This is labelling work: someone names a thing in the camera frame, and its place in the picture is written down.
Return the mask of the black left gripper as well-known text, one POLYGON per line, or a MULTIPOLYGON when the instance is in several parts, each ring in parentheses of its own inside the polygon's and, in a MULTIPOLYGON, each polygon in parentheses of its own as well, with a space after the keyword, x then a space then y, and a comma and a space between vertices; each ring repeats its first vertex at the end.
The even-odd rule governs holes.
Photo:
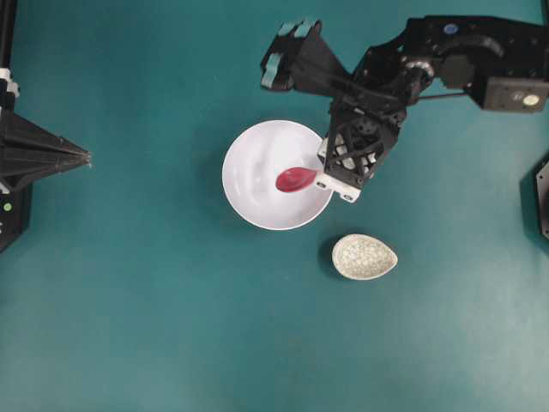
POLYGON ((9 69, 1 68, 1 146, 73 155, 77 160, 27 170, 1 173, 1 252, 6 251, 27 230, 33 200, 32 182, 91 165, 91 154, 71 141, 50 133, 14 112, 19 85, 9 69))

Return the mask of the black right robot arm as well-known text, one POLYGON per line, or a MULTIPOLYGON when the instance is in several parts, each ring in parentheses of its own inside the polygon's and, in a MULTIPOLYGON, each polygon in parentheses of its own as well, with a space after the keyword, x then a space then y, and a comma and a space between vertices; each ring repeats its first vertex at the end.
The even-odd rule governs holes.
POLYGON ((315 184, 355 202, 395 146, 407 109, 435 80, 493 112, 535 113, 548 101, 548 29, 483 16, 411 18, 370 47, 353 71, 322 46, 314 60, 330 86, 329 132, 315 184))

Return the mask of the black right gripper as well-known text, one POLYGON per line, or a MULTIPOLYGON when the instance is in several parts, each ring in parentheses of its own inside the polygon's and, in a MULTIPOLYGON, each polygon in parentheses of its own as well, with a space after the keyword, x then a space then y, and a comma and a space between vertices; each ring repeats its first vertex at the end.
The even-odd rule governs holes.
POLYGON ((412 105, 412 71, 401 42, 371 46, 330 106, 329 130, 317 151, 320 186, 349 203, 359 198, 398 141, 412 105))

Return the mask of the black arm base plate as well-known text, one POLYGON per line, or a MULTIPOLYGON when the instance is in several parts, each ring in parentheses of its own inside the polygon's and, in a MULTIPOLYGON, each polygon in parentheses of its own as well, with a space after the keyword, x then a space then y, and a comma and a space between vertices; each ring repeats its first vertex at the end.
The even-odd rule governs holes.
POLYGON ((522 223, 527 238, 539 248, 548 247, 548 152, 520 181, 522 223))

